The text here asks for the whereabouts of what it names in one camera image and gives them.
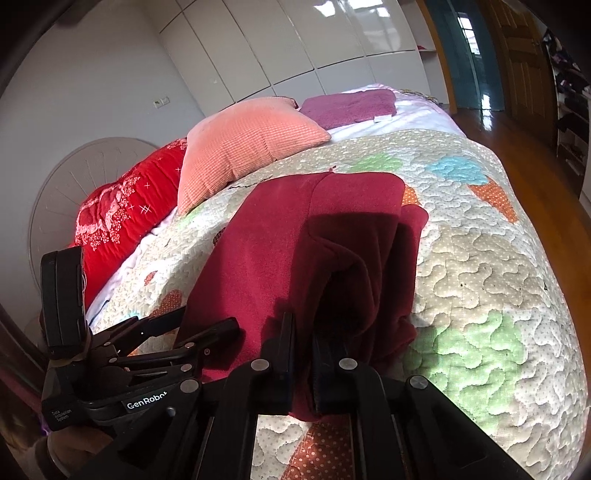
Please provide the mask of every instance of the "orange pillow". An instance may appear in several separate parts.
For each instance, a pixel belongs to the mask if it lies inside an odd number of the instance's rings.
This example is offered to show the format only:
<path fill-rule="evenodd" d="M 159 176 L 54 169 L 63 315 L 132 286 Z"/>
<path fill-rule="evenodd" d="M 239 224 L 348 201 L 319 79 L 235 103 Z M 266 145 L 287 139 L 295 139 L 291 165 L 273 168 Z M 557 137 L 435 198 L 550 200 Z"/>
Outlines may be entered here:
<path fill-rule="evenodd" d="M 178 212 L 188 213 L 229 182 L 275 160 L 330 140 L 295 100 L 245 100 L 201 120 L 189 132 L 178 184 Z"/>

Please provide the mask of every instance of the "headboard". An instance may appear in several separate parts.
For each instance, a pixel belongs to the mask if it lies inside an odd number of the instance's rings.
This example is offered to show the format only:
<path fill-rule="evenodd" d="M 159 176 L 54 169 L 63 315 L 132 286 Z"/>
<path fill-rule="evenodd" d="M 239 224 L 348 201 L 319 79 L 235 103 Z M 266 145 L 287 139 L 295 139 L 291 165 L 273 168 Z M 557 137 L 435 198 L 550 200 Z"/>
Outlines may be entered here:
<path fill-rule="evenodd" d="M 117 180 L 155 150 L 135 138 L 102 138 L 59 162 L 37 196 L 29 224 L 29 261 L 39 289 L 41 257 L 74 240 L 80 204 L 97 187 Z"/>

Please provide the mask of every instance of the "purple towel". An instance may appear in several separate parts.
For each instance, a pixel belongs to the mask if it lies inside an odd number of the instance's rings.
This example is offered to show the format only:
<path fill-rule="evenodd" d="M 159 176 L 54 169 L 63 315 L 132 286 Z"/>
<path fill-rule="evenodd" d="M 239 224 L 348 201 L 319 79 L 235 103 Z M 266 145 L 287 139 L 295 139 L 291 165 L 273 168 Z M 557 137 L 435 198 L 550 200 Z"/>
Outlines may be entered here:
<path fill-rule="evenodd" d="M 325 130 L 372 120 L 375 116 L 395 115 L 396 96 L 392 90 L 378 89 L 355 93 L 335 93 L 308 98 L 300 113 Z"/>

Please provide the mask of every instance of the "wooden door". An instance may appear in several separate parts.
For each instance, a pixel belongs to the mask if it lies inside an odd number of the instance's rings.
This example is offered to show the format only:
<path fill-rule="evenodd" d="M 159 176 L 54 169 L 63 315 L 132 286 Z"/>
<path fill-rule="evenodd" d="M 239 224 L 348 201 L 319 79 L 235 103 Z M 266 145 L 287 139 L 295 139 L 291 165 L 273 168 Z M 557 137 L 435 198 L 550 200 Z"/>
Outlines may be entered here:
<path fill-rule="evenodd" d="M 553 147 L 556 87 L 533 16 L 516 13 L 501 0 L 482 0 L 479 5 L 497 50 L 507 112 L 524 130 Z"/>

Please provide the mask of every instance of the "red floral pillow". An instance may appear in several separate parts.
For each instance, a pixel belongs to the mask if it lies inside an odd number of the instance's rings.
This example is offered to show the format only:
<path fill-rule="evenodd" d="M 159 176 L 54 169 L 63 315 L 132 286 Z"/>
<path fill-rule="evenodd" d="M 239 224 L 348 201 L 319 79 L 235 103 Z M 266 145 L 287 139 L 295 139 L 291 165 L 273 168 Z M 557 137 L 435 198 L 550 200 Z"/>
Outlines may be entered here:
<path fill-rule="evenodd" d="M 84 249 L 85 304 L 129 257 L 141 239 L 176 206 L 187 140 L 162 147 L 80 206 L 74 245 Z"/>

